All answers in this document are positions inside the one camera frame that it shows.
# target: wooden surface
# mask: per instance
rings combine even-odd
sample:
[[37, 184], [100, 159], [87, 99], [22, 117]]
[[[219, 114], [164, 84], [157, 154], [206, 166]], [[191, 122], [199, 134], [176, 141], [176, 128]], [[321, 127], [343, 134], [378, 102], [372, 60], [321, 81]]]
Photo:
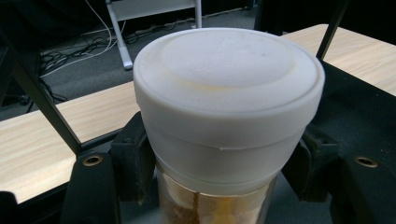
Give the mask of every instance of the wooden surface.
[[[317, 53], [327, 25], [284, 35]], [[396, 47], [345, 29], [335, 33], [324, 61], [396, 96]]]
[[[326, 25], [285, 35], [316, 53]], [[339, 29], [325, 61], [396, 95], [396, 47]], [[122, 128], [138, 111], [133, 83], [58, 105], [79, 140]], [[24, 202], [69, 180], [75, 156], [41, 112], [0, 122], [0, 190]]]
[[[81, 142], [122, 128], [138, 111], [133, 83], [58, 108]], [[0, 190], [14, 192], [19, 203], [67, 182], [74, 161], [40, 111], [0, 122]]]

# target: metal stand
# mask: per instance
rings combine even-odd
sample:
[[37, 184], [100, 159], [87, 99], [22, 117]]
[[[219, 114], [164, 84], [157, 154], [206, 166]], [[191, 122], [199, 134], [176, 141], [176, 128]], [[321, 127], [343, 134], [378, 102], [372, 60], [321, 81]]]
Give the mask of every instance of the metal stand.
[[119, 21], [195, 7], [196, 27], [202, 28], [201, 0], [124, 0], [114, 2], [106, 0], [106, 5], [116, 33], [117, 44], [125, 70], [131, 70], [133, 68], [133, 63], [123, 41]]

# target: stand leg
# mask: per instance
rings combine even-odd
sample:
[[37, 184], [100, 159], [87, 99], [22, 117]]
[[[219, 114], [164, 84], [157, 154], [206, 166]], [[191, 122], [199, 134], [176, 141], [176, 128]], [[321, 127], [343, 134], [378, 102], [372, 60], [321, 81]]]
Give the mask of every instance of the stand leg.
[[111, 1], [106, 1], [108, 14], [110, 15], [111, 22], [113, 23], [114, 32], [116, 33], [117, 37], [117, 45], [119, 47], [120, 56], [122, 59], [123, 66], [125, 70], [131, 70], [133, 68], [133, 63], [131, 57], [129, 56], [128, 49], [125, 46], [125, 43], [122, 39], [122, 34], [120, 31], [119, 23], [116, 18], [116, 14], [114, 13], [113, 6]]
[[197, 28], [202, 28], [201, 0], [195, 0], [195, 23]]

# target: white plastic cap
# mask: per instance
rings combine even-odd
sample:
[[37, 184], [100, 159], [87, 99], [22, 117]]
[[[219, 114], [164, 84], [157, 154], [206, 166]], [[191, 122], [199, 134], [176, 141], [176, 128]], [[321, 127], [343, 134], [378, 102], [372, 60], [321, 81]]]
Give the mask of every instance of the white plastic cap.
[[[242, 29], [167, 35], [134, 62], [136, 99], [159, 162], [190, 189], [197, 183], [186, 179], [208, 183], [199, 187], [206, 191], [211, 184], [239, 186], [277, 172], [315, 116], [323, 84], [321, 64], [301, 47]], [[269, 162], [267, 146], [291, 138], [276, 152], [282, 158]], [[248, 150], [257, 153], [235, 159], [235, 151]], [[266, 161], [271, 167], [254, 164]], [[213, 167], [203, 169], [205, 163]]]

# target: cable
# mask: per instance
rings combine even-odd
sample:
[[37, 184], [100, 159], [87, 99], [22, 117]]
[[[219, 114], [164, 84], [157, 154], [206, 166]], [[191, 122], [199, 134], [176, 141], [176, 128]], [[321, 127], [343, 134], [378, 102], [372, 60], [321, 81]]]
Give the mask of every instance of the cable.
[[73, 53], [70, 54], [65, 54], [61, 53], [60, 51], [53, 51], [50, 52], [46, 55], [42, 56], [42, 64], [41, 64], [41, 69], [42, 71], [47, 71], [50, 69], [55, 69], [63, 64], [65, 64], [69, 59], [76, 58], [76, 57], [81, 57], [85, 55], [90, 55], [92, 51], [95, 49], [98, 49], [102, 42], [104, 42], [105, 39], [101, 37], [95, 38], [91, 44], [86, 46], [83, 49], [79, 49]]
[[97, 31], [90, 31], [90, 32], [84, 33], [82, 35], [91, 35], [91, 34], [100, 33], [100, 32], [103, 32], [103, 31], [106, 31], [106, 29], [97, 30]]
[[[125, 27], [125, 23], [126, 23], [126, 21], [125, 21], [125, 22], [123, 23], [123, 25], [122, 25], [122, 30], [123, 30], [124, 27]], [[92, 41], [92, 43], [91, 43], [90, 45], [86, 46], [84, 49], [77, 50], [77, 51], [75, 51], [75, 52], [73, 52], [73, 53], [71, 53], [71, 54], [62, 54], [61, 52], [53, 51], [52, 53], [58, 53], [58, 54], [63, 55], [63, 58], [62, 58], [62, 59], [59, 59], [59, 57], [56, 57], [58, 60], [56, 60], [56, 61], [54, 61], [54, 62], [53, 62], [53, 61], [48, 61], [48, 62], [45, 61], [45, 58], [46, 58], [46, 57], [55, 58], [55, 56], [51, 56], [50, 53], [49, 53], [48, 55], [43, 56], [42, 58], [43, 58], [44, 62], [42, 62], [43, 65], [41, 66], [41, 70], [42, 70], [42, 71], [47, 71], [47, 70], [49, 70], [49, 69], [51, 69], [51, 68], [52, 68], [53, 70], [52, 70], [51, 72], [48, 72], [47, 74], [41, 75], [41, 77], [46, 77], [46, 76], [52, 74], [53, 72], [55, 72], [55, 71], [57, 71], [57, 70], [59, 70], [59, 69], [65, 67], [65, 66], [67, 66], [67, 65], [70, 65], [70, 64], [72, 64], [72, 63], [81, 62], [81, 61], [83, 61], [83, 60], [86, 60], [86, 59], [89, 59], [89, 58], [98, 56], [98, 55], [100, 55], [100, 54], [103, 54], [103, 53], [105, 53], [106, 51], [108, 51], [109, 49], [113, 48], [113, 47], [117, 44], [117, 40], [112, 41], [112, 40], [110, 39], [110, 40], [109, 40], [109, 43], [112, 42], [111, 45], [108, 46], [108, 44], [107, 44], [106, 48], [105, 48], [102, 52], [97, 53], [97, 54], [90, 54], [94, 49], [101, 48], [100, 45], [101, 45], [104, 41], [106, 41], [105, 39], [103, 39], [102, 41], [95, 42], [95, 39]], [[85, 55], [90, 55], [90, 56], [66, 64], [66, 62], [67, 62], [69, 59], [76, 58], [76, 57], [80, 57], [80, 56], [85, 56]]]
[[88, 56], [88, 57], [86, 57], [86, 58], [82, 58], [82, 59], [73, 61], [73, 62], [71, 62], [71, 63], [63, 64], [62, 66], [57, 67], [56, 69], [52, 70], [51, 72], [48, 72], [47, 74], [42, 75], [42, 76], [41, 76], [42, 78], [47, 77], [47, 76], [53, 74], [54, 72], [56, 72], [56, 71], [58, 71], [58, 70], [60, 70], [60, 69], [62, 69], [62, 68], [64, 68], [64, 67], [66, 67], [66, 66], [68, 66], [68, 65], [70, 65], [70, 64], [78, 63], [78, 62], [81, 62], [81, 61], [84, 61], [84, 60], [87, 60], [87, 59], [90, 59], [90, 58], [99, 56], [99, 55], [105, 53], [106, 51], [108, 51], [109, 49], [111, 49], [111, 48], [115, 45], [115, 43], [111, 44], [111, 32], [110, 32], [110, 29], [107, 27], [106, 23], [105, 23], [105, 22], [102, 20], [102, 18], [96, 13], [96, 11], [93, 9], [93, 7], [92, 7], [91, 4], [89, 3], [89, 1], [88, 1], [88, 0], [85, 0], [85, 2], [86, 2], [87, 5], [90, 7], [90, 9], [92, 10], [92, 12], [96, 15], [96, 17], [99, 19], [99, 21], [106, 27], [106, 30], [107, 30], [107, 32], [108, 32], [108, 38], [109, 38], [106, 48], [105, 48], [103, 51], [101, 51], [101, 52], [99, 52], [99, 53], [97, 53], [97, 54], [90, 55], [90, 56]]
[[174, 30], [176, 28], [177, 21], [173, 22], [173, 26], [171, 28], [166, 28], [167, 25], [168, 24], [164, 24], [164, 25], [161, 25], [161, 26], [154, 27], [154, 28], [152, 28], [151, 31], [149, 31], [147, 33], [144, 33], [142, 35], [138, 35], [136, 32], [134, 32], [133, 34], [131, 34], [131, 35], [133, 35], [133, 37], [130, 37], [131, 35], [126, 36], [124, 42], [125, 42], [125, 44], [134, 44], [134, 43], [136, 43], [139, 40], [139, 38], [142, 38], [142, 37], [145, 37], [145, 36], [148, 36], [148, 35], [153, 35], [153, 34], [156, 34], [156, 33], [160, 32], [160, 31], [171, 31], [171, 30]]
[[[38, 82], [45, 87], [45, 90], [47, 91], [47, 93], [49, 94], [49, 96], [52, 98], [52, 102], [56, 104], [56, 101], [59, 102], [66, 102], [68, 101], [68, 99], [60, 94], [54, 93], [52, 91], [52, 89], [50, 88], [50, 86], [40, 77], [38, 79]], [[30, 111], [32, 110], [33, 105], [35, 104], [35, 102], [32, 100], [31, 103], [29, 104], [28, 109], [26, 110], [25, 114], [30, 113]]]

